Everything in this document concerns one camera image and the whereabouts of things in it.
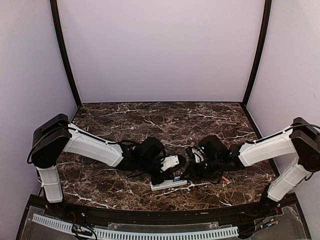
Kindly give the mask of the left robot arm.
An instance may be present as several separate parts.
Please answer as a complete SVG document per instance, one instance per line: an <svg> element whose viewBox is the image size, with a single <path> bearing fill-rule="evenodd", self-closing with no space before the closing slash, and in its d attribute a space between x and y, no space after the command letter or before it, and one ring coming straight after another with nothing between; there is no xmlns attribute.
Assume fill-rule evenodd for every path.
<svg viewBox="0 0 320 240"><path fill-rule="evenodd" d="M122 171L136 170L151 175L153 185L162 184L179 164L177 156L167 156L164 145L155 137L143 142L109 141L88 133L68 121L60 113L37 128L27 163L37 169L51 210L67 218L70 206L63 201L63 190L57 169L60 154L78 154Z"/></svg>

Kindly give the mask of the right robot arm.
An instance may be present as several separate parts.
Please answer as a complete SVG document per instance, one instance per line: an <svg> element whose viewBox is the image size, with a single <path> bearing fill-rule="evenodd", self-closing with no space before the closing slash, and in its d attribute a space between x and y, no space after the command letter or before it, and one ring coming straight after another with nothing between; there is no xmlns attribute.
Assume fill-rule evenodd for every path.
<svg viewBox="0 0 320 240"><path fill-rule="evenodd" d="M255 213L266 217L276 202L320 170L320 127L297 117L280 132L233 148L227 148L218 136L208 135L186 152L193 161L182 174L185 179L239 171L265 160L295 154L284 172L265 188L262 201L255 205Z"/></svg>

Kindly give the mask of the blue battery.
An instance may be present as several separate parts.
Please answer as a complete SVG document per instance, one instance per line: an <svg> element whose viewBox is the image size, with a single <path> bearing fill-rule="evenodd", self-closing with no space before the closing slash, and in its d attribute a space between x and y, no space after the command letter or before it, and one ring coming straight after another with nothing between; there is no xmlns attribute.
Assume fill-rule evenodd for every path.
<svg viewBox="0 0 320 240"><path fill-rule="evenodd" d="M182 181L180 178L175 178L172 180L173 182L179 182L179 181Z"/></svg>

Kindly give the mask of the white remote control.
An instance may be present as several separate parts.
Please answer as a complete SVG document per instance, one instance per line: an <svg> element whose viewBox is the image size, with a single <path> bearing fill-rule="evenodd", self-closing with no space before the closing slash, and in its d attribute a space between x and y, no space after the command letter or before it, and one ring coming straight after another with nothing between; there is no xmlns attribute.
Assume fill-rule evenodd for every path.
<svg viewBox="0 0 320 240"><path fill-rule="evenodd" d="M173 182L173 179L170 179L170 180L165 180L164 182L162 182L160 184L157 184L157 185L153 185L150 182L150 188L151 188L152 191L160 191L160 190L165 190L165 189L171 189L171 188L184 186L187 183L188 183L188 181L187 180L183 180L183 179L181 179L181 181L177 181L177 182Z"/></svg>

